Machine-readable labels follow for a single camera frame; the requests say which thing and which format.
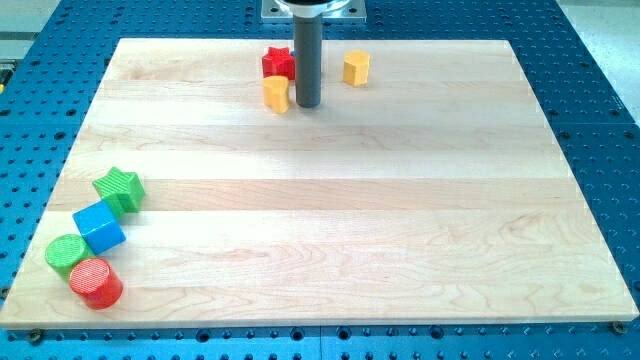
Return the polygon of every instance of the red block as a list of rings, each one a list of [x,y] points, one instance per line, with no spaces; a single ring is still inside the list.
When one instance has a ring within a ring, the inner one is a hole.
[[[101,258],[79,262],[71,270],[69,286],[94,310],[108,308],[122,295],[122,282],[111,265]]]
[[[269,47],[269,51],[262,57],[262,75],[269,76],[286,76],[289,80],[296,79],[296,60],[291,55],[288,47],[273,48]]]

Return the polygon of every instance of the red cylinder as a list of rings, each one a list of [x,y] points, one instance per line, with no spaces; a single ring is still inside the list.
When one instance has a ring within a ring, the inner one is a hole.
[[[79,262],[71,270],[69,286],[94,310],[108,308],[122,295],[122,281],[111,265],[101,258]]]

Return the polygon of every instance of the green star block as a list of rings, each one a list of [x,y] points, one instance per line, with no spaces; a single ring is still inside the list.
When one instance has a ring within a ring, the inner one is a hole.
[[[53,240],[44,256],[47,264],[68,281],[73,267],[82,260],[94,257],[94,254],[82,236],[67,234]]]
[[[107,175],[94,181],[93,187],[116,217],[125,212],[140,211],[140,201],[145,192],[138,174],[122,172],[114,166]]]

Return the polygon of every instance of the gray cylinder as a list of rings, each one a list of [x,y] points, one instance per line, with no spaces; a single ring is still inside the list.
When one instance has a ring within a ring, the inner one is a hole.
[[[293,16],[296,53],[296,102],[306,108],[320,104],[322,66],[322,14],[314,18]]]

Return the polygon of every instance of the wood grain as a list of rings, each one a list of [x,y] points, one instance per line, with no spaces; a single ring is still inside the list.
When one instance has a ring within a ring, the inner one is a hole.
[[[286,41],[124,39],[2,311],[11,329],[631,320],[502,41],[325,41],[323,104],[262,104]],[[342,56],[372,55],[369,83]],[[147,190],[92,311],[44,262],[113,165]]]

